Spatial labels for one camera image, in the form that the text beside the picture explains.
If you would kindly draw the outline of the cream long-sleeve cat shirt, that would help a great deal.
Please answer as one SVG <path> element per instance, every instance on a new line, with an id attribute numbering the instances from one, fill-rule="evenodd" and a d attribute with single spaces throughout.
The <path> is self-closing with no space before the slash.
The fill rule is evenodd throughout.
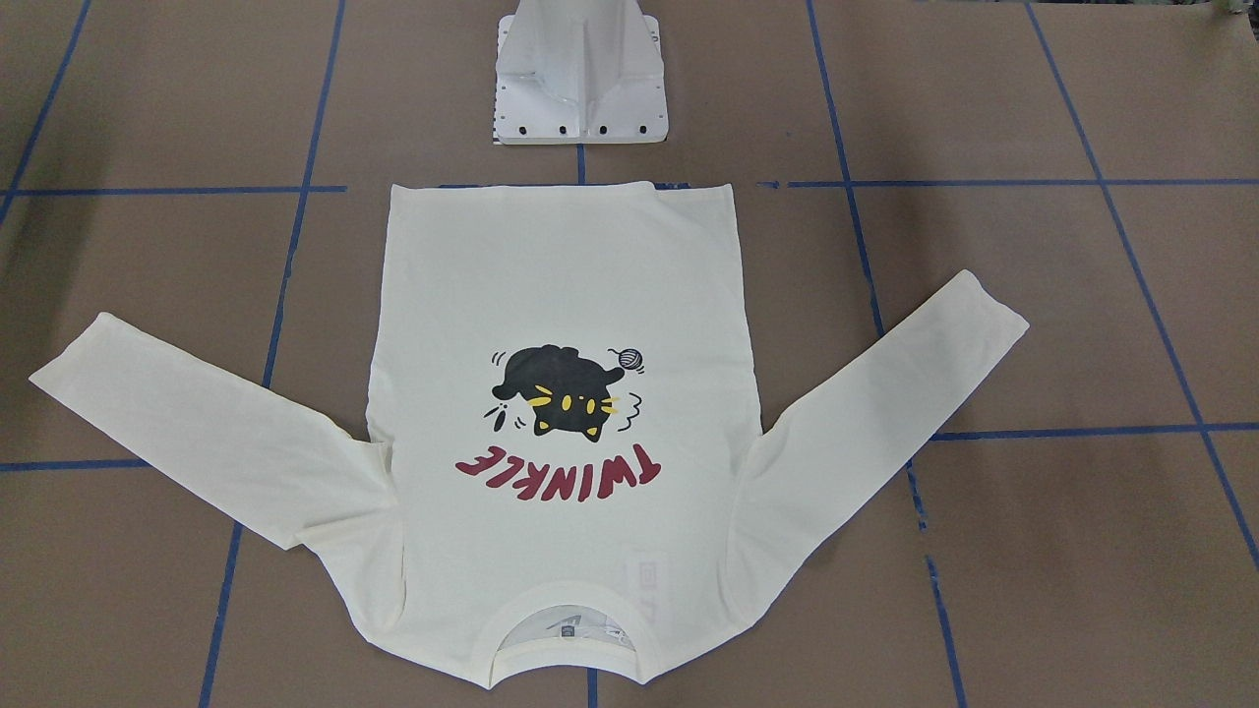
<path id="1" fill-rule="evenodd" d="M 369 437 L 110 312 L 31 384 L 490 689 L 753 627 L 1027 331 L 969 270 L 760 430 L 730 186 L 392 188 Z"/>

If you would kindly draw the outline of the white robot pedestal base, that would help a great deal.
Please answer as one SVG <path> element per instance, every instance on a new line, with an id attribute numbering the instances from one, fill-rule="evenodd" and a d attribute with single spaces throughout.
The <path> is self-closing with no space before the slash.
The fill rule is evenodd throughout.
<path id="1" fill-rule="evenodd" d="M 499 19 L 496 76 L 504 147 L 667 139 L 658 20 L 637 1 L 521 1 Z"/>

